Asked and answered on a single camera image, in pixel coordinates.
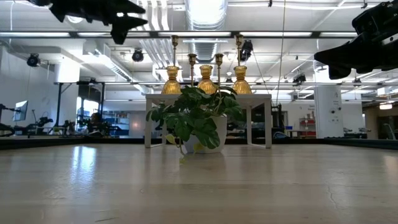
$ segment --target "ceiling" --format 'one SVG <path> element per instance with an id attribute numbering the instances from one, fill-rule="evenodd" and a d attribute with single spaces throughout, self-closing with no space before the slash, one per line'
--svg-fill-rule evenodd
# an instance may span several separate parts
<path id="1" fill-rule="evenodd" d="M 359 1 L 333 1 L 333 0 L 288 0 L 288 6 L 300 7 L 319 7 L 337 6 L 361 6 L 362 0 Z M 369 5 L 376 5 L 381 1 L 368 1 Z M 283 8 L 283 1 L 275 1 L 272 7 L 267 7 L 267 1 L 260 0 L 240 0 L 229 1 L 226 12 L 225 30 L 333 30 L 333 31 L 354 31 L 351 21 L 363 9 L 339 9 L 339 10 L 303 10 Z M 152 19 L 151 2 L 149 1 L 147 10 L 148 20 Z M 184 0 L 168 0 L 168 16 L 167 21 L 171 30 L 187 30 L 186 12 L 184 8 Z M 0 30 L 48 30 L 48 31 L 109 31 L 111 27 L 104 26 L 101 22 L 92 24 L 86 21 L 74 24 L 68 20 L 60 23 L 48 9 L 42 7 L 33 7 L 27 1 L 4 1 L 0 0 Z M 232 72 L 233 68 L 238 65 L 236 56 L 236 46 L 233 39 L 226 39 L 227 43 L 221 43 L 219 52 L 224 54 L 223 64 L 221 66 L 222 82 L 225 81 L 227 72 Z M 247 78 L 249 82 L 261 82 L 262 79 L 270 82 L 282 82 L 288 80 L 291 82 L 292 77 L 297 71 L 291 71 L 299 65 L 300 71 L 306 75 L 307 81 L 313 80 L 313 57 L 312 55 L 319 50 L 326 50 L 337 47 L 349 39 L 252 39 L 254 46 L 254 54 L 247 62 L 243 64 L 248 67 Z M 98 80 L 107 82 L 115 81 L 115 74 L 98 62 L 89 60 L 87 52 L 81 50 L 81 45 L 85 40 L 81 39 L 13 39 L 13 45 L 22 46 L 54 46 L 76 54 L 80 60 L 83 60 L 89 67 L 82 69 L 81 76 L 96 77 Z M 153 62 L 146 53 L 146 49 L 141 45 L 139 39 L 127 39 L 123 45 L 116 45 L 111 39 L 95 39 L 97 46 L 106 44 L 111 49 L 111 58 L 117 61 L 127 71 L 131 73 L 136 81 L 141 82 L 160 82 L 152 74 Z M 131 59 L 135 48 L 144 49 L 144 61 L 133 62 Z M 188 64 L 187 54 L 189 53 L 188 44 L 183 43 L 180 39 L 177 46 L 177 61 L 182 68 L 182 77 L 188 81 L 190 78 L 190 66 Z M 280 55 L 282 57 L 282 66 L 280 64 Z M 355 78 L 355 72 L 345 78 L 344 82 L 351 82 Z M 384 72 L 368 78 L 367 82 L 382 82 L 383 80 L 392 80 L 393 77 L 398 78 L 395 71 Z M 372 90 L 377 87 L 368 87 L 364 90 Z M 134 87 L 120 87 L 120 89 L 134 89 Z"/>

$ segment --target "ventilation duct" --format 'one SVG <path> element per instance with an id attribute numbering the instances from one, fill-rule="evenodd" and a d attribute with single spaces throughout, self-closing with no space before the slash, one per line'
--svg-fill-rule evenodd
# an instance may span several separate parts
<path id="1" fill-rule="evenodd" d="M 188 29 L 223 30 L 227 6 L 227 0 L 185 0 Z M 192 43 L 190 51 L 197 55 L 198 63 L 211 63 L 219 47 L 216 43 Z"/>

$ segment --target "gold vase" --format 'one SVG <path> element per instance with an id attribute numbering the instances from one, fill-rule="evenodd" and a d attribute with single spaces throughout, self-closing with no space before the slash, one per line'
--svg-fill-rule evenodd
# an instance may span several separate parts
<path id="1" fill-rule="evenodd" d="M 216 92 L 214 83 L 210 80 L 210 74 L 213 67 L 211 65 L 202 65 L 200 67 L 201 81 L 198 84 L 198 88 L 205 91 L 206 94 L 213 94 Z"/>
<path id="2" fill-rule="evenodd" d="M 181 94 L 181 86 L 177 81 L 177 66 L 168 66 L 167 75 L 169 80 L 164 84 L 162 94 Z"/>
<path id="3" fill-rule="evenodd" d="M 232 88 L 236 91 L 237 94 L 252 94 L 249 84 L 244 79 L 247 69 L 248 68 L 246 66 L 234 67 L 236 82 L 234 83 Z"/>

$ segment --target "desk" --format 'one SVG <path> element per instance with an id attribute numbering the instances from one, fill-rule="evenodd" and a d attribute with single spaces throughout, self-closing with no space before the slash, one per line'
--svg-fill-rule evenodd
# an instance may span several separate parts
<path id="1" fill-rule="evenodd" d="M 160 102 L 164 101 L 166 105 L 172 104 L 177 98 L 178 94 L 173 95 L 163 95 L 163 94 L 148 94 L 146 95 L 146 113 L 152 108 L 152 104 L 158 105 Z M 264 117 L 265 117 L 265 128 L 266 128 L 266 145 L 265 148 L 270 149 L 272 146 L 272 116 L 271 116 L 271 95 L 269 94 L 253 94 L 253 95 L 237 95 L 236 100 L 242 106 L 242 109 L 246 109 L 246 122 L 248 126 L 248 144 L 252 143 L 252 133 L 251 133 L 251 110 L 256 106 L 264 104 Z M 145 147 L 155 147 L 150 143 L 152 132 L 152 121 L 146 121 L 145 126 L 145 136 L 144 142 Z M 167 135 L 167 128 L 164 124 L 162 129 L 162 144 L 166 143 L 165 136 Z"/>

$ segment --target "brass candlestick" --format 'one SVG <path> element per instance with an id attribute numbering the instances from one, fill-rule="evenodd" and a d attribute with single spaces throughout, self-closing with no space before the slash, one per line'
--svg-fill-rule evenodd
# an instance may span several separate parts
<path id="1" fill-rule="evenodd" d="M 220 86 L 221 86 L 221 64 L 223 63 L 223 54 L 216 54 L 216 64 L 217 64 L 217 69 L 218 69 L 218 91 L 220 91 Z"/>
<path id="2" fill-rule="evenodd" d="M 178 36 L 172 36 L 172 44 L 174 47 L 174 58 L 173 64 L 174 66 L 167 67 L 167 75 L 169 76 L 169 80 L 164 84 L 162 94 L 181 94 L 181 86 L 177 81 L 177 75 L 179 68 L 175 66 L 175 51 L 178 45 Z"/>
<path id="3" fill-rule="evenodd" d="M 205 91 L 206 94 L 209 95 L 215 93 L 217 90 L 214 86 L 214 83 L 210 80 L 212 69 L 213 67 L 211 65 L 202 65 L 200 67 L 201 81 L 198 84 L 198 88 Z"/>
<path id="4" fill-rule="evenodd" d="M 197 62 L 197 55 L 196 54 L 188 54 L 189 57 L 189 64 L 191 65 L 191 87 L 193 87 L 193 66 Z"/>
<path id="5" fill-rule="evenodd" d="M 236 91 L 237 94 L 252 94 L 249 84 L 244 79 L 246 76 L 246 70 L 248 69 L 246 66 L 241 66 L 241 45 L 243 42 L 243 35 L 236 36 L 236 46 L 238 46 L 238 66 L 234 67 L 236 82 L 232 86 L 232 88 Z"/>

